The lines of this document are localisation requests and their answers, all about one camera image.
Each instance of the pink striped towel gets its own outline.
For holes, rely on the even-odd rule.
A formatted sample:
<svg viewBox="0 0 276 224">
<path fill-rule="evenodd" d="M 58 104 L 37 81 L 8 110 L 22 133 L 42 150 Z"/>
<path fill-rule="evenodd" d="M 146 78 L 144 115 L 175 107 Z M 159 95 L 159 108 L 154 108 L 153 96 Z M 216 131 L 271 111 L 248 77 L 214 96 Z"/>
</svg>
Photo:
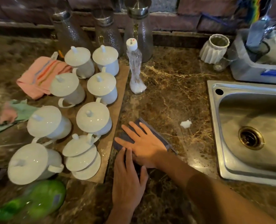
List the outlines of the pink striped towel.
<svg viewBox="0 0 276 224">
<path fill-rule="evenodd" d="M 72 67 L 65 62 L 41 56 L 17 80 L 18 86 L 34 100 L 50 94 L 50 85 L 56 75 L 71 72 Z"/>
</svg>

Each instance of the green cloth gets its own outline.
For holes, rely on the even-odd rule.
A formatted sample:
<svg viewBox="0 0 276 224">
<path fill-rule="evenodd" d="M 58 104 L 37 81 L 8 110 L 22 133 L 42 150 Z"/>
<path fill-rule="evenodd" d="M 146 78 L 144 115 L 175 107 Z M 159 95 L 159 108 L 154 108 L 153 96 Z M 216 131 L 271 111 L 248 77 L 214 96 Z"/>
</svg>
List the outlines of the green cloth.
<svg viewBox="0 0 276 224">
<path fill-rule="evenodd" d="M 27 121 L 31 117 L 32 113 L 38 109 L 37 107 L 28 105 L 27 99 L 24 101 L 11 100 L 9 103 L 10 106 L 16 110 L 18 116 L 13 123 L 0 124 L 0 132 L 19 122 Z"/>
</svg>

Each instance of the brick wall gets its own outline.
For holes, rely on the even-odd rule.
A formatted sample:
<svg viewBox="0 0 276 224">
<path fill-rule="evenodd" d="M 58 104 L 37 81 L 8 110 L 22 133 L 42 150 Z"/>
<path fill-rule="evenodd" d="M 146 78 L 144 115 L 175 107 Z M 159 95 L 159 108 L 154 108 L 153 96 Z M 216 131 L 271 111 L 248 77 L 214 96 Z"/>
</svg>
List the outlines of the brick wall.
<svg viewBox="0 0 276 224">
<path fill-rule="evenodd" d="M 67 0 L 81 26 L 93 27 L 90 11 L 94 8 L 110 8 L 115 11 L 119 28 L 124 28 L 128 16 L 123 0 Z M 231 33 L 219 23 L 201 17 L 206 12 L 220 19 L 230 18 L 238 0 L 152 0 L 150 19 L 154 30 L 198 31 Z M 15 0 L 0 0 L 0 21 L 27 22 L 51 25 L 43 11 L 48 0 L 22 0 L 23 8 Z M 276 2 L 270 15 L 276 17 Z"/>
</svg>

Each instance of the stainless steel sink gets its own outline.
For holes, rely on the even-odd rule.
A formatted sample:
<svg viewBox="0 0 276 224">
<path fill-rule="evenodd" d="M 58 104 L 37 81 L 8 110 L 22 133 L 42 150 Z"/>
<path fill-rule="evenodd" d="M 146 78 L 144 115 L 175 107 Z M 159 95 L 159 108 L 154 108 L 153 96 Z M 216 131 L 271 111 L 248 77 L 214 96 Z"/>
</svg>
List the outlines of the stainless steel sink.
<svg viewBox="0 0 276 224">
<path fill-rule="evenodd" d="M 276 85 L 207 85 L 220 175 L 276 185 Z"/>
</svg>

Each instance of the drain strainer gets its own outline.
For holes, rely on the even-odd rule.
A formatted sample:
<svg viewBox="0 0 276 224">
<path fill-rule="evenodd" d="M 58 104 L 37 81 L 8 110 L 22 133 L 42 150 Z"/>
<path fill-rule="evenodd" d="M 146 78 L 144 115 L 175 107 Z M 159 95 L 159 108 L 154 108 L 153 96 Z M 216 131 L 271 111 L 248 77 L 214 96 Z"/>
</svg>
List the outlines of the drain strainer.
<svg viewBox="0 0 276 224">
<path fill-rule="evenodd" d="M 253 127 L 242 127 L 238 132 L 240 142 L 252 150 L 260 150 L 264 146 L 264 140 L 259 131 Z"/>
</svg>

